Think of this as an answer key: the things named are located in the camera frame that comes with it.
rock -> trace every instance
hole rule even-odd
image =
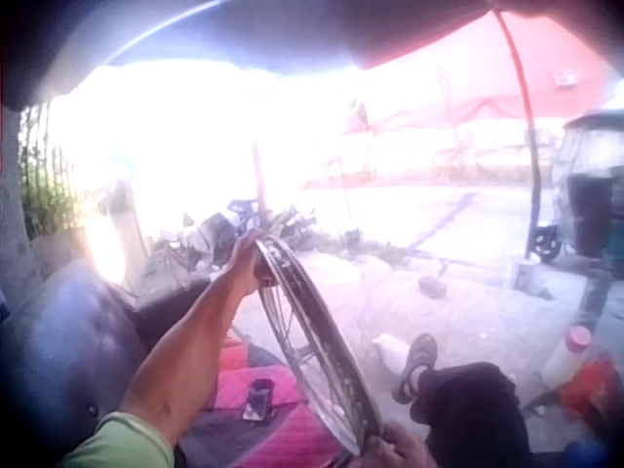
[[[425,295],[432,298],[447,295],[447,285],[433,276],[423,276],[418,280],[418,286]]]

dark leather seat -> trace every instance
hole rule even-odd
[[[84,262],[53,275],[2,323],[3,458],[49,465],[90,437],[207,284],[137,305]]]

plastic bottle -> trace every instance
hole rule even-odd
[[[571,380],[583,364],[591,342],[592,334],[585,327],[570,328],[542,369],[544,383],[556,389]]]

smartphone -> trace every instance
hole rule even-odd
[[[271,411],[271,399],[273,398],[273,386],[275,383],[269,378],[254,380],[250,387],[243,420],[250,422],[265,422]]]

bicycle wheel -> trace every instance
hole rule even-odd
[[[308,403],[353,454],[380,433],[379,410],[327,304],[288,246],[257,245],[273,280],[260,285],[264,311]]]

